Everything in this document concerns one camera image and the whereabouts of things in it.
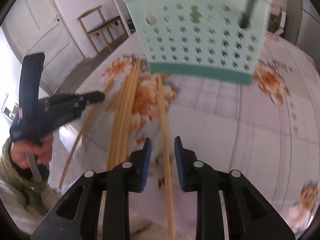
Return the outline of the person left hand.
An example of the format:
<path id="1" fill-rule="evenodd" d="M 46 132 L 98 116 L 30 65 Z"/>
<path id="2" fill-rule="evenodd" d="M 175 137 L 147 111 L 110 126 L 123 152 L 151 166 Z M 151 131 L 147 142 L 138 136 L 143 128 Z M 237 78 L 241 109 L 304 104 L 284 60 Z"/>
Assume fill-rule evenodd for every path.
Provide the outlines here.
<path id="1" fill-rule="evenodd" d="M 30 163 L 27 158 L 27 153 L 31 153 L 37 157 L 38 164 L 48 164 L 52 159 L 53 153 L 53 134 L 47 135 L 42 145 L 37 145 L 29 140 L 19 140 L 13 142 L 10 148 L 10 157 L 19 168 L 28 169 Z"/>

